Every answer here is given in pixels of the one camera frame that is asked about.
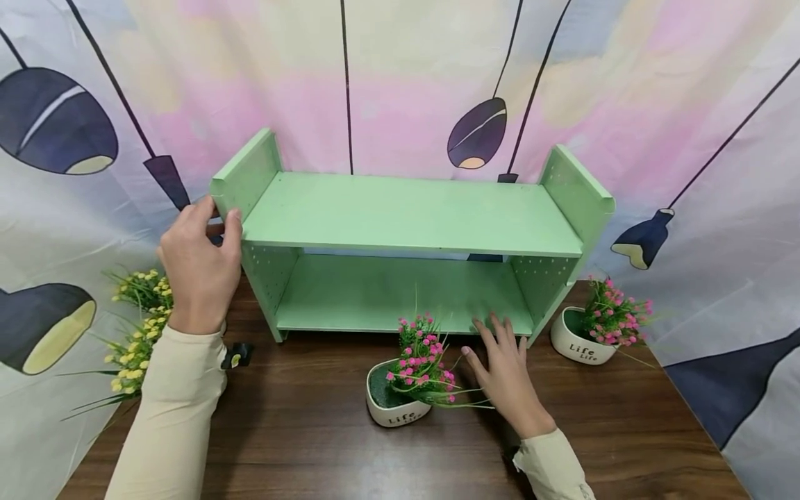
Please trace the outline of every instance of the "wooden table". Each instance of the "wooden table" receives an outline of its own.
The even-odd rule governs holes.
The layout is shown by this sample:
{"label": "wooden table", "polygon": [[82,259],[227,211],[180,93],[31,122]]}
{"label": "wooden table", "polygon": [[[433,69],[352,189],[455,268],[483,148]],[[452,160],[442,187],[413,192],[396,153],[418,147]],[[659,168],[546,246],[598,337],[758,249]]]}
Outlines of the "wooden table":
{"label": "wooden table", "polygon": [[[564,305],[585,296],[577,286]],[[228,318],[234,341],[257,350],[230,372],[214,415],[204,498],[531,498],[502,460],[493,411],[434,409],[393,430],[372,423],[366,373],[397,355],[395,337],[292,333],[276,345],[244,282]],[[655,364],[646,348],[629,352]],[[579,365],[546,334],[528,364],[598,498],[748,498],[660,369],[620,354]],[[59,498],[103,497],[133,416],[102,434]]]}

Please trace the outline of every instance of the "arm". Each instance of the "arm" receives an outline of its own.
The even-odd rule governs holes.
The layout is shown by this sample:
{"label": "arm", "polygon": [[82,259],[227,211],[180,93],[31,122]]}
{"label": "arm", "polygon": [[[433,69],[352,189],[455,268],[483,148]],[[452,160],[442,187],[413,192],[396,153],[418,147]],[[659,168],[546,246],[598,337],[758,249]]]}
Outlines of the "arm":
{"label": "arm", "polygon": [[510,321],[506,319],[501,324],[494,313],[490,317],[495,335],[482,322],[473,320],[486,344],[489,370],[469,347],[463,347],[462,353],[483,392],[522,439],[514,466],[528,476],[538,500],[594,500],[572,446],[539,401],[530,381],[526,339],[521,338],[517,344]]}
{"label": "arm", "polygon": [[224,357],[220,333],[164,329],[106,500],[200,498],[211,414],[226,384]]}
{"label": "arm", "polygon": [[[241,211],[225,225],[206,196],[189,205],[156,249],[174,306],[153,348],[142,403],[125,440],[106,500],[200,498],[211,415],[225,389],[222,324],[242,275]],[[209,236],[226,232],[214,246]]]}

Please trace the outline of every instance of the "mint green bookshelf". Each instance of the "mint green bookshelf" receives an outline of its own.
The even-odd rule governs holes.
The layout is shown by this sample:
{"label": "mint green bookshelf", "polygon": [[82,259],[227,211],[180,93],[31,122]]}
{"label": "mint green bookshelf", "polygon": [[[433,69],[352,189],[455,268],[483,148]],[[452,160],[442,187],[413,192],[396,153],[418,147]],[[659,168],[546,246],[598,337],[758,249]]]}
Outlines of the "mint green bookshelf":
{"label": "mint green bookshelf", "polygon": [[[284,172],[261,130],[211,180],[242,210],[242,266],[277,342],[291,330],[395,332],[430,311],[442,331],[507,315],[529,345],[577,279],[614,199],[563,146],[538,184]],[[303,248],[508,255],[507,262],[307,254]]]}

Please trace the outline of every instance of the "sleeve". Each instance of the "sleeve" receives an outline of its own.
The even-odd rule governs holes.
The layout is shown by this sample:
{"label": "sleeve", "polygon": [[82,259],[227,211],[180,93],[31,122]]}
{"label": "sleeve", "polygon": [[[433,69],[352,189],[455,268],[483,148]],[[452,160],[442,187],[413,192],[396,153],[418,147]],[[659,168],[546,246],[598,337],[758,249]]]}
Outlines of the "sleeve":
{"label": "sleeve", "polygon": [[578,457],[560,429],[522,441],[514,466],[528,476],[538,500],[594,500]]}
{"label": "sleeve", "polygon": [[225,389],[222,332],[164,328],[106,500],[200,498],[211,414]]}

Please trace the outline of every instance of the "flower pot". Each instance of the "flower pot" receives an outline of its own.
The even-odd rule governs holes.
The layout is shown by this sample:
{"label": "flower pot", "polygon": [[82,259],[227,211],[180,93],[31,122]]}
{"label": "flower pot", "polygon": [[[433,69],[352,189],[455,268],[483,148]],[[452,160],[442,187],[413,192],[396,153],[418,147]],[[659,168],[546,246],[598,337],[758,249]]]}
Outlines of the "flower pot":
{"label": "flower pot", "polygon": [[583,311],[581,307],[565,308],[550,327],[550,342],[565,358],[584,365],[601,365],[611,359],[618,346],[606,346],[573,333],[580,324],[576,319]]}
{"label": "flower pot", "polygon": [[375,423],[383,427],[400,427],[424,417],[430,405],[395,393],[389,387],[386,373],[397,359],[381,362],[366,376],[366,406]]}

